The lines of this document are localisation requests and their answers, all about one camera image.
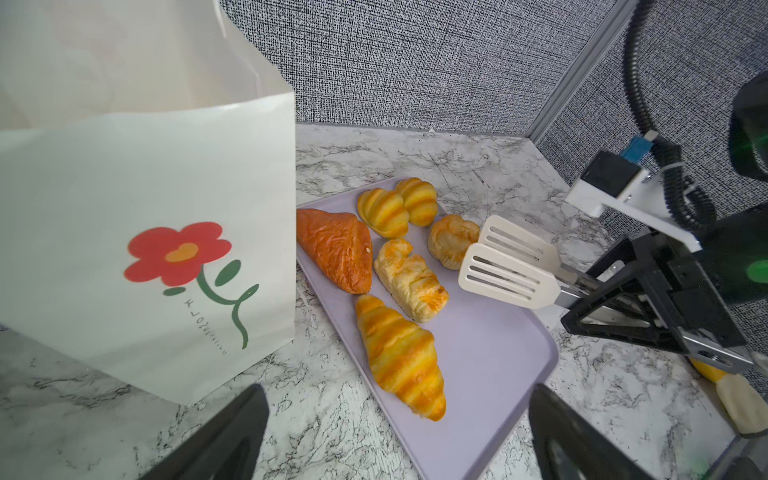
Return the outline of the steel tongs with white tips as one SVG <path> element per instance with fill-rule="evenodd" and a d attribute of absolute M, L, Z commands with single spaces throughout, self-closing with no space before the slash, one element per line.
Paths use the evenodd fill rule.
<path fill-rule="evenodd" d="M 603 282 L 562 262 L 555 245 L 498 215 L 488 217 L 462 261 L 459 286 L 531 310 L 557 305 L 573 313 Z"/>

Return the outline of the yellow object behind right arm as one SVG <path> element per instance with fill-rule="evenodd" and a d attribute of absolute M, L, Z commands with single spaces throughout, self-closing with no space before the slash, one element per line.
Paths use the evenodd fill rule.
<path fill-rule="evenodd" d="M 727 373 L 695 359 L 690 362 L 715 385 L 720 401 L 742 437 L 767 434 L 767 402 L 742 375 Z"/>

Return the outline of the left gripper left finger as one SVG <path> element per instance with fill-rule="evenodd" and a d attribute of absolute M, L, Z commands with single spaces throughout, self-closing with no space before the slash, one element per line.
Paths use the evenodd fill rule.
<path fill-rule="evenodd" d="M 268 419 L 265 391 L 253 384 L 143 477 L 251 479 Z"/>

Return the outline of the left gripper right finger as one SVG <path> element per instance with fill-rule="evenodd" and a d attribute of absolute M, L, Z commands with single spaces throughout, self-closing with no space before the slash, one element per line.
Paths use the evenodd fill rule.
<path fill-rule="evenodd" d="M 650 477 L 544 384 L 532 389 L 529 423 L 543 479 Z"/>

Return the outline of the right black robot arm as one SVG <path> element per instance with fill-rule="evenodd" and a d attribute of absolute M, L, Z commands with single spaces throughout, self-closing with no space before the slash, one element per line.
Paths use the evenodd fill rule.
<path fill-rule="evenodd" d="M 745 371 L 755 358 L 733 309 L 767 296 L 767 206 L 719 216 L 686 173 L 680 145 L 659 133 L 634 69 L 624 86 L 640 133 L 622 153 L 598 152 L 567 200 L 595 217 L 620 212 L 645 229 L 590 267 L 590 277 L 620 269 L 577 299 L 563 325 L 575 335 Z"/>

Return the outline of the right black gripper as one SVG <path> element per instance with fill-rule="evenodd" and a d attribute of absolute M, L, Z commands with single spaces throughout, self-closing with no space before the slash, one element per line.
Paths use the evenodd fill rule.
<path fill-rule="evenodd" d="M 680 354 L 728 373 L 756 365 L 747 340 L 705 269 L 685 246 L 660 232 L 622 237 L 587 271 L 596 279 L 623 267 L 568 307 L 573 335 Z"/>

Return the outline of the white paper bag with flower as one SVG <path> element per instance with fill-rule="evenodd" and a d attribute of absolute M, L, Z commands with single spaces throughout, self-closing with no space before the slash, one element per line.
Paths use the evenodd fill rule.
<path fill-rule="evenodd" d="M 1 322 L 193 404 L 294 334 L 295 95 L 217 1 L 1 5 Z"/>

